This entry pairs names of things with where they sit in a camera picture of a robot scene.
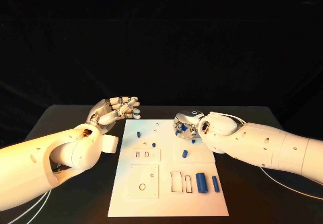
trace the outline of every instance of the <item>robotic arm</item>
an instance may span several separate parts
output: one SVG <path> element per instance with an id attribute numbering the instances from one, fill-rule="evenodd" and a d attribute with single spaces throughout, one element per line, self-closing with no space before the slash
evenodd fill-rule
<path id="1" fill-rule="evenodd" d="M 204 116 L 197 110 L 176 114 L 173 129 L 184 139 L 200 137 L 213 152 L 226 153 L 258 167 L 295 173 L 323 184 L 323 141 L 245 123 L 228 114 L 210 112 Z"/>
<path id="2" fill-rule="evenodd" d="M 115 153 L 118 138 L 104 135 L 115 120 L 140 119 L 135 97 L 102 99 L 85 124 L 0 149 L 0 211 L 18 206 L 89 169 L 101 152 Z M 52 172 L 50 160 L 67 166 Z"/>

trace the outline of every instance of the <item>white pegboard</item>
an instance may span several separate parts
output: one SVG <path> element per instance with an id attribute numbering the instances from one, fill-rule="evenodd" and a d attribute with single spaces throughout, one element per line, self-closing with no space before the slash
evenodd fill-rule
<path id="1" fill-rule="evenodd" d="M 173 120 L 129 119 L 125 122 L 108 217 L 229 215 L 212 151 L 200 142 L 200 139 L 196 139 L 194 144 L 191 144 L 191 140 L 177 138 L 171 123 Z M 138 149 L 142 152 L 158 149 L 160 159 L 144 161 L 144 158 L 135 158 L 134 152 Z M 183 150 L 189 152 L 186 158 L 181 158 Z M 148 169 L 141 166 L 138 168 L 141 171 L 131 172 L 129 168 L 131 165 L 140 167 L 144 164 L 151 167 L 157 165 L 158 168 L 157 197 L 154 198 L 151 195 L 154 195 L 155 189 L 153 194 L 150 192 L 144 193 L 145 189 L 138 189 L 141 182 L 150 182 Z M 183 193 L 171 193 L 170 172 L 173 171 L 181 173 Z M 204 173 L 209 190 L 206 194 L 197 192 L 196 173 Z M 191 193 L 186 193 L 186 175 L 190 176 Z M 213 190 L 212 176 L 217 178 L 219 193 Z M 129 197 L 127 192 L 134 192 L 135 196 Z"/>

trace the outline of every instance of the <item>dark table surface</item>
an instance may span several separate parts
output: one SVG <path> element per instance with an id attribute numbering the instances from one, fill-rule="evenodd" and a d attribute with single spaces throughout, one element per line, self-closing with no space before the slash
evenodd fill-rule
<path id="1" fill-rule="evenodd" d="M 73 128 L 85 122 L 92 106 L 53 105 L 43 113 L 26 140 Z M 281 128 L 266 107 L 140 106 L 141 119 L 173 119 L 183 109 L 226 113 L 246 122 Z M 226 154 L 215 154 L 216 168 L 229 211 L 228 217 L 106 217 L 119 157 L 125 120 L 116 121 L 109 135 L 119 137 L 115 154 L 101 154 L 95 166 L 52 190 L 31 224 L 217 223 L 272 224 L 323 223 L 323 201 L 290 191 L 261 169 Z M 11 221 L 37 199 L 0 212 L 0 223 Z M 42 203 L 14 224 L 26 223 Z"/>

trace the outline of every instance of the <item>black backdrop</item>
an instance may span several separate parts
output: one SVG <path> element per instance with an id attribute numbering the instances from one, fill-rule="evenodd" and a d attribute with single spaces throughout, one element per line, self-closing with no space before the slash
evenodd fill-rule
<path id="1" fill-rule="evenodd" d="M 268 106 L 287 131 L 321 138 L 321 9 L 313 1 L 5 1 L 3 145 L 24 139 L 52 104 L 116 96 L 142 105 Z"/>

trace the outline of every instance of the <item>circular hole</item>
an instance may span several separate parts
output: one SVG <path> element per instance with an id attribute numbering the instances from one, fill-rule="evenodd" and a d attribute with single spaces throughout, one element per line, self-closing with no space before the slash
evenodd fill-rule
<path id="1" fill-rule="evenodd" d="M 145 185 L 141 184 L 141 185 L 140 185 L 140 190 L 144 190 L 144 189 L 145 189 Z"/>
<path id="2" fill-rule="evenodd" d="M 30 155 L 30 159 L 31 159 L 31 162 L 33 162 L 33 163 L 36 163 L 36 162 L 37 162 L 37 160 L 36 160 L 36 158 L 34 158 L 33 154 Z"/>

